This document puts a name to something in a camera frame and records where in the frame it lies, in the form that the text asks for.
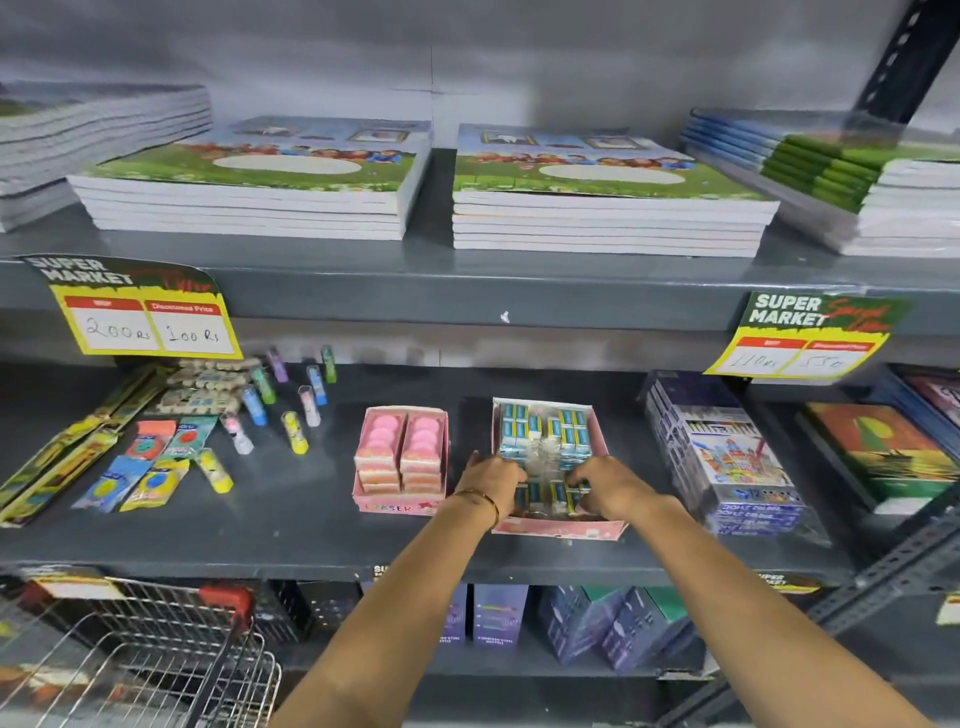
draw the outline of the shopping cart handle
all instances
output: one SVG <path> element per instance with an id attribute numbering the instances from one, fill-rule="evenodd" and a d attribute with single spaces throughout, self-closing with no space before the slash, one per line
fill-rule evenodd
<path id="1" fill-rule="evenodd" d="M 241 625 L 241 631 L 250 629 L 253 619 L 253 594 L 243 587 L 200 587 L 200 599 L 208 607 L 223 607 L 233 610 L 233 623 Z"/>

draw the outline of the gold bangle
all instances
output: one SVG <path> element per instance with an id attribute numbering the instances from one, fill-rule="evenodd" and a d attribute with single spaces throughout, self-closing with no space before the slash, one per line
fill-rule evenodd
<path id="1" fill-rule="evenodd" d="M 496 501 L 493 500 L 493 498 L 488 496 L 483 491 L 478 491 L 476 488 L 464 488 L 461 491 L 454 491 L 453 495 L 462 496 L 467 493 L 472 494 L 474 496 L 479 496 L 483 500 L 485 500 L 487 503 L 489 503 L 491 506 L 493 506 L 493 511 L 496 513 L 496 521 L 494 521 L 493 526 L 491 526 L 491 531 L 493 531 L 497 527 L 497 525 L 500 523 L 500 506 L 496 504 Z"/>

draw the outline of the wire basket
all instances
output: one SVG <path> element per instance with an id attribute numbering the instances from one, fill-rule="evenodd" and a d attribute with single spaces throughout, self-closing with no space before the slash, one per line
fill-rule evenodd
<path id="1" fill-rule="evenodd" d="M 115 598 L 0 591 L 0 725 L 267 725 L 281 670 L 250 592 L 108 582 Z"/>

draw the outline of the yellow price tag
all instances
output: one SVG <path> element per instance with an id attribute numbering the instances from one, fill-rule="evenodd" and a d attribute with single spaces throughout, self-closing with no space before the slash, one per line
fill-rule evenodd
<path id="1" fill-rule="evenodd" d="M 903 299 L 755 292 L 706 374 L 836 379 L 873 356 L 909 307 Z"/>
<path id="2" fill-rule="evenodd" d="M 102 255 L 22 258 L 43 275 L 83 353 L 243 358 L 204 271 Z"/>

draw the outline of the eraser box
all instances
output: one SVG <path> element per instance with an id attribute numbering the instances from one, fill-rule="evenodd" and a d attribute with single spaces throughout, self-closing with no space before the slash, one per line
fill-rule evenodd
<path id="1" fill-rule="evenodd" d="M 353 501 L 361 511 L 369 513 L 398 513 L 408 516 L 432 516 L 437 512 L 437 507 L 446 497 L 446 471 L 447 457 L 450 452 L 450 424 L 449 418 L 442 409 L 434 407 L 408 407 L 408 406 L 383 406 L 370 407 L 364 417 L 363 427 L 361 428 L 360 442 L 364 441 L 367 430 L 373 426 L 376 419 L 382 415 L 391 415 L 399 417 L 403 422 L 403 429 L 398 433 L 398 443 L 404 443 L 406 438 L 405 427 L 411 419 L 417 417 L 434 417 L 441 422 L 440 428 L 440 488 L 431 493 L 415 492 L 406 493 L 394 491 L 391 493 L 368 493 L 364 490 L 363 483 L 360 482 L 360 473 L 353 478 Z M 399 471 L 399 456 L 401 446 L 397 446 L 396 464 L 394 467 Z"/>
<path id="2" fill-rule="evenodd" d="M 597 422 L 593 407 L 585 404 L 571 404 L 569 402 L 554 402 L 544 400 L 519 400 L 517 398 L 493 398 L 493 414 L 491 422 L 491 452 L 497 452 L 497 434 L 500 427 L 500 408 L 504 404 L 522 404 L 527 407 L 545 404 L 557 409 L 580 409 L 587 411 L 587 431 L 590 438 L 593 455 L 608 455 L 607 443 L 600 424 Z M 616 541 L 626 529 L 624 521 L 553 521 L 549 519 L 521 518 L 508 516 L 498 525 L 494 533 L 513 533 L 523 536 L 554 536 L 566 539 L 592 539 L 594 541 Z"/>

